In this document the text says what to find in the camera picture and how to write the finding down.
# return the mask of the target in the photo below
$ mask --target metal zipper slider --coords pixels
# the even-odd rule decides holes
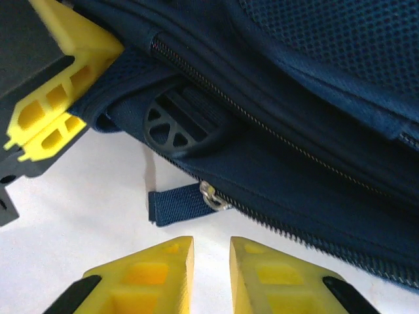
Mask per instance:
[[[213,211],[226,211],[232,209],[233,205],[227,203],[225,200],[215,195],[215,189],[206,181],[201,181],[199,191],[204,197],[204,202],[211,207]]]

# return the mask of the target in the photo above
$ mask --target yellow plastic piece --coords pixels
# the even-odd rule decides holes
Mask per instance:
[[[188,314],[194,266],[192,237],[178,237],[96,267],[102,277],[75,314]]]
[[[65,111],[123,51],[112,34],[65,5],[55,0],[29,2],[62,52],[75,61],[17,102],[7,129],[10,141],[4,148],[21,146],[25,154],[19,161],[54,156],[86,126]]]
[[[348,314],[322,281],[341,276],[260,243],[232,237],[230,273],[235,314]]]

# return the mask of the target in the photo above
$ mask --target white surface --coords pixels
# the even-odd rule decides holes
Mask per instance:
[[[148,222],[148,188],[192,182],[125,134],[89,131],[44,175],[8,187],[21,217],[0,228],[0,313],[42,313],[89,268],[185,235],[195,240],[192,314],[232,313],[231,236],[338,272],[381,314],[419,311],[419,295],[308,250],[235,211],[167,228]]]

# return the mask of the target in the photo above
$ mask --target backpack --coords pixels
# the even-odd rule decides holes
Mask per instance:
[[[198,179],[213,210],[419,288],[419,3],[72,2],[126,48],[71,113]],[[150,202],[181,216],[197,194]]]

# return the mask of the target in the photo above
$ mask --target mesh pocket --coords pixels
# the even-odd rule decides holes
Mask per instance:
[[[158,63],[155,59],[129,46],[93,85],[91,93],[95,90],[108,90],[121,80],[130,79],[152,71],[157,65]]]
[[[419,99],[419,2],[239,0],[269,36],[321,63]]]

